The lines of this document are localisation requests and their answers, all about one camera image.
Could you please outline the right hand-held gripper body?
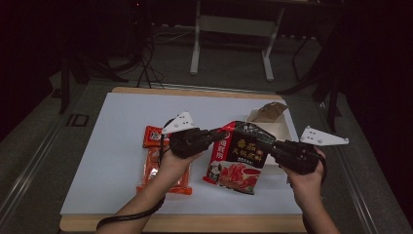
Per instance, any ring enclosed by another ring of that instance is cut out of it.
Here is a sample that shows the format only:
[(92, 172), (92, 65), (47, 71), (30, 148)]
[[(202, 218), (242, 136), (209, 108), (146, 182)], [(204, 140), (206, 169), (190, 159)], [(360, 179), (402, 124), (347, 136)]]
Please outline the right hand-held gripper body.
[(347, 137), (335, 136), (307, 126), (298, 141), (275, 141), (270, 146), (275, 161), (299, 175), (308, 175), (318, 164), (326, 165), (325, 159), (315, 150), (316, 146), (349, 144)]

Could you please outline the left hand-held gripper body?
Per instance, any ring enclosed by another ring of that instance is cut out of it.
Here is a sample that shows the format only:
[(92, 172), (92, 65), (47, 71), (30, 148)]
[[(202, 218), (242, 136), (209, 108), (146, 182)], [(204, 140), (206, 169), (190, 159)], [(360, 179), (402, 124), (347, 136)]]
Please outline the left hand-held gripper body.
[(169, 139), (171, 152), (182, 159), (207, 150), (212, 143), (209, 131), (197, 128), (187, 111), (170, 119), (162, 128), (161, 134), (161, 139)]

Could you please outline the white compartment tray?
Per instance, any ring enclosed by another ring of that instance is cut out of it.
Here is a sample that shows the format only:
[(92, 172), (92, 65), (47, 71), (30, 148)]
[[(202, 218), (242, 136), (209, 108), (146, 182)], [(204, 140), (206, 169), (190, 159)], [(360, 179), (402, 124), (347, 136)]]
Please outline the white compartment tray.
[[(267, 131), (277, 140), (298, 140), (298, 135), (288, 109), (286, 109), (275, 121), (268, 123), (256, 122), (256, 125)], [(283, 173), (283, 170), (279, 168), (279, 164), (275, 159), (269, 155), (265, 161), (262, 173), (264, 175), (280, 175)]]

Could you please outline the red and black sauce packet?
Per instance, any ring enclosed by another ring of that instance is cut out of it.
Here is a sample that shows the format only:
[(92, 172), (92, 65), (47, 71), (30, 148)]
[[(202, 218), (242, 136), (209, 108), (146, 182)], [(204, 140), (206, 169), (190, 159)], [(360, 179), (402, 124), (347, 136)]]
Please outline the red and black sauce packet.
[(213, 144), (203, 181), (243, 194), (254, 194), (254, 188), (270, 151), (277, 139), (253, 123), (233, 121), (218, 130), (225, 137)]

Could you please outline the person's left hand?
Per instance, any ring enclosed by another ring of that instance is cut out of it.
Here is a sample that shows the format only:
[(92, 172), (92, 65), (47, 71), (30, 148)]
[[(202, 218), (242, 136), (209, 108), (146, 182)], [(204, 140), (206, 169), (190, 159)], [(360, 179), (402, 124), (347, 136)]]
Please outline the person's left hand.
[(159, 178), (166, 184), (175, 185), (187, 171), (191, 163), (201, 156), (202, 153), (198, 153), (183, 159), (174, 155), (168, 146), (164, 147), (160, 169), (156, 178)]

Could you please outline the person's right hand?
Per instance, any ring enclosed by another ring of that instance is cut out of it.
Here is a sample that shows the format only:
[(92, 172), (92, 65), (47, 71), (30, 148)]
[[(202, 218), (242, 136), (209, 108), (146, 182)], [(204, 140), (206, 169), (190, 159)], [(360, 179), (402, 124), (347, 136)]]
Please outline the person's right hand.
[(324, 178), (324, 166), (322, 160), (318, 160), (318, 164), (313, 173), (300, 175), (293, 170), (282, 167), (287, 174), (289, 182), (296, 198), (317, 198), (321, 197), (321, 185)]

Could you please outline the orange clear-window food packet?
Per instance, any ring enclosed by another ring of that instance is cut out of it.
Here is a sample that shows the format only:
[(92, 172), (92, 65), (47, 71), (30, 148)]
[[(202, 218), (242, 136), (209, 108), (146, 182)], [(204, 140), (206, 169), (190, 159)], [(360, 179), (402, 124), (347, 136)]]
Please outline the orange clear-window food packet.
[[(163, 145), (169, 145), (169, 135), (163, 136), (162, 129), (147, 126), (143, 136), (143, 147), (147, 149), (143, 176), (141, 183), (136, 187), (137, 191), (146, 187), (159, 170), (159, 154)], [(169, 193), (191, 195), (193, 190), (189, 185), (190, 171), (187, 170), (180, 180), (169, 190)]]

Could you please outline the white table mat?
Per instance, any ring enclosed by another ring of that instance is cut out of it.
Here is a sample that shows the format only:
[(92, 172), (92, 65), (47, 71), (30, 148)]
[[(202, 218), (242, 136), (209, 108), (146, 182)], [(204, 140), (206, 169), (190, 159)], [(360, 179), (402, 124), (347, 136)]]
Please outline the white table mat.
[[(94, 130), (73, 179), (63, 215), (112, 215), (136, 194), (143, 174), (147, 126), (162, 127), (188, 111), (201, 129), (215, 129), (244, 120), (251, 110), (272, 98), (185, 97), (110, 93), (102, 105)], [(164, 215), (296, 215), (286, 175), (275, 170), (262, 175), (253, 195), (203, 181), (210, 153), (191, 165), (190, 195), (168, 194), (160, 208)]]

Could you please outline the black metal stand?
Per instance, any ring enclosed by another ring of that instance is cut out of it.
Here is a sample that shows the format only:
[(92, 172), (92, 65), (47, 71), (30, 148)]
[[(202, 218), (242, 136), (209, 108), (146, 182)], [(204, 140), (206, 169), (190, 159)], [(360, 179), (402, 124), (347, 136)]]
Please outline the black metal stand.
[(278, 91), (278, 94), (286, 96), (291, 95), (306, 87), (317, 84), (317, 87), (312, 94), (312, 98), (314, 101), (322, 103), (326, 96), (329, 96), (326, 122), (329, 129), (335, 133), (339, 76), (334, 68), (335, 61), (332, 55), (334, 33), (332, 30), (327, 31), (326, 29), (320, 29), (317, 31), (317, 39), (321, 45), (321, 49), (310, 70), (303, 76), (297, 85), (286, 90)]
[(60, 76), (60, 111), (65, 112), (70, 103), (70, 77), (73, 76), (80, 84), (87, 84), (90, 80), (87, 67), (102, 74), (105, 78), (116, 82), (126, 82), (115, 75), (109, 68), (93, 61), (91, 58), (80, 52), (65, 51), (61, 58), (61, 76)]

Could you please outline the white metal stand frame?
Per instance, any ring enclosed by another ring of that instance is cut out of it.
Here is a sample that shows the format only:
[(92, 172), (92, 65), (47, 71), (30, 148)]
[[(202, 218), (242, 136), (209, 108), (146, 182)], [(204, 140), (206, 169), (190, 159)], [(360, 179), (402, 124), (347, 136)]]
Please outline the white metal stand frame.
[(232, 33), (250, 36), (267, 37), (269, 43), (266, 49), (261, 51), (263, 67), (268, 82), (273, 82), (275, 76), (270, 61), (270, 54), (273, 50), (274, 43), (278, 36), (281, 26), (282, 17), (285, 8), (280, 8), (274, 21), (258, 19), (238, 19), (228, 17), (218, 17), (203, 15), (201, 13), (202, 0), (196, 1), (196, 19), (195, 19), (195, 39), (194, 48), (190, 65), (190, 74), (197, 75), (200, 61), (200, 36), (202, 31), (211, 31), (219, 33)]

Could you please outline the black floor bracket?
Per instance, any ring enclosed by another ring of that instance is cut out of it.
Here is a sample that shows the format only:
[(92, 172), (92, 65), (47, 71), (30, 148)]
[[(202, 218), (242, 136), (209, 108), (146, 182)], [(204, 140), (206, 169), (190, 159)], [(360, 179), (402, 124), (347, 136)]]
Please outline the black floor bracket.
[(66, 122), (66, 127), (86, 127), (90, 116), (84, 114), (71, 114)]

